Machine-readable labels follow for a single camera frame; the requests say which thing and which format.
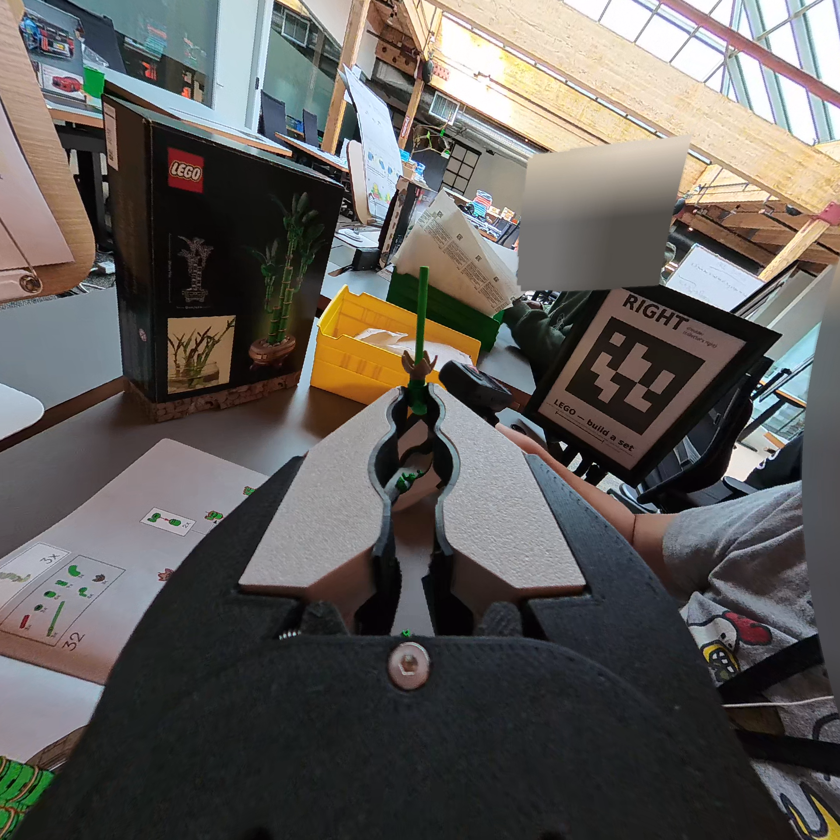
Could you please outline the whiteboard with writing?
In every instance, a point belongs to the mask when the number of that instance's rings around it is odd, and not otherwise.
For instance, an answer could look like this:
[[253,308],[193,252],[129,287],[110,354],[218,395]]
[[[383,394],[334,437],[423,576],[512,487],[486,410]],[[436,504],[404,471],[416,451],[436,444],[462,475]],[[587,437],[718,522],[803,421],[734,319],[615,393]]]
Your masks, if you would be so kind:
[[702,245],[693,245],[666,286],[727,312],[735,312],[764,281]]

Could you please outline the grey printed t-shirt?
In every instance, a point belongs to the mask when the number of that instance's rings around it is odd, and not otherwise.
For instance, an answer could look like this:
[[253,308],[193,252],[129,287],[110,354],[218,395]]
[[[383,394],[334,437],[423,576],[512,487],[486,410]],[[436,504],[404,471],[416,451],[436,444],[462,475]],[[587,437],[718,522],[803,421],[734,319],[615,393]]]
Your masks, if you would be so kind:
[[[817,633],[805,561],[802,483],[677,515],[664,558],[680,614],[722,688]],[[736,729],[838,746],[838,709],[822,663],[760,688],[722,692]]]

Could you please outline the person's right forearm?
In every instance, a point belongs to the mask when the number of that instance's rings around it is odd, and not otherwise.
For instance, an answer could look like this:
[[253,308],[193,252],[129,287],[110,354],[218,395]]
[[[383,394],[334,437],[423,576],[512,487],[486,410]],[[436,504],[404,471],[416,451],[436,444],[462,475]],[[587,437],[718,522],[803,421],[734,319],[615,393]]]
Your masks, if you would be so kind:
[[664,559],[664,540],[676,514],[634,514],[619,500],[574,474],[564,480],[628,541],[669,591],[674,584]]

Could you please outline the green lego stem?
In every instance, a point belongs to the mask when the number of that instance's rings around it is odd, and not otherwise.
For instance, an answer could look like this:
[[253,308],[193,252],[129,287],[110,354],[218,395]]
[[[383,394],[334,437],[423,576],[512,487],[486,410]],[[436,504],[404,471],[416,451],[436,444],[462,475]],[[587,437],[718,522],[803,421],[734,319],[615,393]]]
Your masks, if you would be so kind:
[[402,366],[409,375],[407,385],[408,401],[411,411],[418,417],[424,417],[427,413],[426,377],[434,369],[438,357],[432,360],[424,347],[425,323],[427,313],[427,291],[428,291],[429,268],[422,266],[419,269],[418,290],[416,301],[416,338],[415,353],[412,356],[407,350],[402,354]]

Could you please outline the folded white paper sheets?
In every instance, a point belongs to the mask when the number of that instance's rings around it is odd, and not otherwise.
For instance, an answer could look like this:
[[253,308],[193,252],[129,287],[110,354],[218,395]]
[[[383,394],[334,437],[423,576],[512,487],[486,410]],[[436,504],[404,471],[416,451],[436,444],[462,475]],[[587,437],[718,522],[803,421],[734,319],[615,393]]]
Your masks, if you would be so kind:
[[419,277],[429,269],[429,285],[489,317],[508,309],[522,295],[518,256],[483,238],[445,192],[436,195],[403,240],[394,274]]

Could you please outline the wooden document stand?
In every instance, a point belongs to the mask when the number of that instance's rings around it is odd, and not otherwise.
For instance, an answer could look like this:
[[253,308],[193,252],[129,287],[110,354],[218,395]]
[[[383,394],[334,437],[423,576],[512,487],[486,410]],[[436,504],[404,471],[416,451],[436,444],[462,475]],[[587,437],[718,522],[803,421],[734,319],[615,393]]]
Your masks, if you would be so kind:
[[65,264],[2,270],[4,306],[57,297],[78,287],[93,267],[96,246],[66,151],[20,36],[23,3],[2,1],[1,7],[2,108],[74,258]]

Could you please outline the green plastic bin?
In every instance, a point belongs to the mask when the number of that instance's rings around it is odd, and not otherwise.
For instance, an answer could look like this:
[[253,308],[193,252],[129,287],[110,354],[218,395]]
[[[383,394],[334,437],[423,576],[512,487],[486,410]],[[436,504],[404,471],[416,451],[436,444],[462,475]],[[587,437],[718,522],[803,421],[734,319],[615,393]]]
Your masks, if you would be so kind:
[[[418,279],[414,276],[393,271],[386,300],[400,308],[416,313]],[[428,320],[469,336],[480,342],[483,352],[490,352],[497,340],[504,311],[490,317],[449,296],[441,290],[428,286]]]

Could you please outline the person's right hand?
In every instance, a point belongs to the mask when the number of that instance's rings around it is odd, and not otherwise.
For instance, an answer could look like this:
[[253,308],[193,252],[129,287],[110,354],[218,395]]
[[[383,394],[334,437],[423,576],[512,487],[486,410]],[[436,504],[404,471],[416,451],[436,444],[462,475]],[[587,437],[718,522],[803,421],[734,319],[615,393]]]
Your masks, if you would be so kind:
[[561,478],[563,478],[570,487],[577,491],[580,491],[581,488],[586,488],[585,482],[581,481],[578,476],[571,472],[567,467],[563,466],[556,458],[552,457],[545,447],[540,446],[529,436],[517,432],[502,423],[498,423],[495,426],[495,429],[512,441],[514,445],[520,447],[520,449],[522,449],[522,451],[526,454],[536,455],[541,458],[541,460],[544,461]]

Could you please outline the yellow plastic bin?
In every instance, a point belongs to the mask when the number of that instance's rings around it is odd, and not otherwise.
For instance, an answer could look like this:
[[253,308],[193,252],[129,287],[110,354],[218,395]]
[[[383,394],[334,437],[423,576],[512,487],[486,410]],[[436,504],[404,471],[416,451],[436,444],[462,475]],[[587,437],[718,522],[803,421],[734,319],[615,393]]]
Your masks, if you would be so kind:
[[366,329],[406,333],[413,338],[416,314],[343,286],[318,324],[311,386],[368,405],[408,383],[398,355],[356,338]]

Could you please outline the toy car set box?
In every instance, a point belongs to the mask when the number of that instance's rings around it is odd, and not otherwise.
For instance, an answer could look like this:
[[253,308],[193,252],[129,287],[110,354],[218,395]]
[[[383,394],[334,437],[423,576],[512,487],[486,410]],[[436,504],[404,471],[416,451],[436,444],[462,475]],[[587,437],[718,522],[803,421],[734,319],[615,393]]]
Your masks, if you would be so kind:
[[43,92],[85,100],[79,26],[76,17],[47,3],[25,4],[18,28]]

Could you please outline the black office chair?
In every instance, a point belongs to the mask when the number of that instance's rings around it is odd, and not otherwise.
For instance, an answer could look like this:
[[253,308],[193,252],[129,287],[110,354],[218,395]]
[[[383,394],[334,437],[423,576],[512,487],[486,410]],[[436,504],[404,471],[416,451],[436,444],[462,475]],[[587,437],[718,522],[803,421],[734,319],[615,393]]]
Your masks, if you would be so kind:
[[762,357],[636,487],[626,501],[642,511],[679,512],[699,506],[698,494],[724,477],[732,450],[753,410],[754,393],[772,364]]

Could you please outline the lego instruction booklet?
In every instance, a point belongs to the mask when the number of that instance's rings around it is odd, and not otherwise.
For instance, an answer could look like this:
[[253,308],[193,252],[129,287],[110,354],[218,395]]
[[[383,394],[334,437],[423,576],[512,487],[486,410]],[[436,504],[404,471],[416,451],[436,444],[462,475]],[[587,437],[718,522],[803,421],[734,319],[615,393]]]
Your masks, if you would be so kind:
[[2,838],[62,770],[161,589],[266,479],[165,439],[2,556]]

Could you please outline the white plastic bag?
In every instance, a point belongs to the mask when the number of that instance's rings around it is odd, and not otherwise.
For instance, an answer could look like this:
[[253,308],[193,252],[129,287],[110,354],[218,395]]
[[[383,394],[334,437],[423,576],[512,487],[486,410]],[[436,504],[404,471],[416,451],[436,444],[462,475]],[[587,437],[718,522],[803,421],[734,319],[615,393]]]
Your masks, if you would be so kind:
[[[375,348],[385,350],[400,357],[404,352],[414,355],[416,341],[403,332],[391,332],[383,329],[366,329],[355,336],[355,339],[367,343]],[[434,361],[434,368],[440,371],[450,361],[473,364],[471,357],[456,348],[446,344],[428,339],[424,340],[424,351]]]

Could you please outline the black lego set box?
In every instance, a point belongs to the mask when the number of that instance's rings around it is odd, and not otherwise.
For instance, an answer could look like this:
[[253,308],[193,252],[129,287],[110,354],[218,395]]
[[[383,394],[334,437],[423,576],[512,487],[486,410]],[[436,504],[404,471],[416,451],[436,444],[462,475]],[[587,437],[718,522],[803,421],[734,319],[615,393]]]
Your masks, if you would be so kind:
[[105,96],[122,370],[164,422],[299,383],[342,186]]

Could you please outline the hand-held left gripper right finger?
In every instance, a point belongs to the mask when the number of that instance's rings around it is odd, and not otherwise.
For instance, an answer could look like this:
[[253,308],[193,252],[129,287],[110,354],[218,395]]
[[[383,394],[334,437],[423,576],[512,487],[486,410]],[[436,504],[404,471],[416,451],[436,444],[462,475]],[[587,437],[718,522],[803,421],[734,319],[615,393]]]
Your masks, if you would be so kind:
[[425,593],[436,635],[470,635],[494,602],[580,595],[586,582],[525,453],[439,385],[426,419],[439,479]]

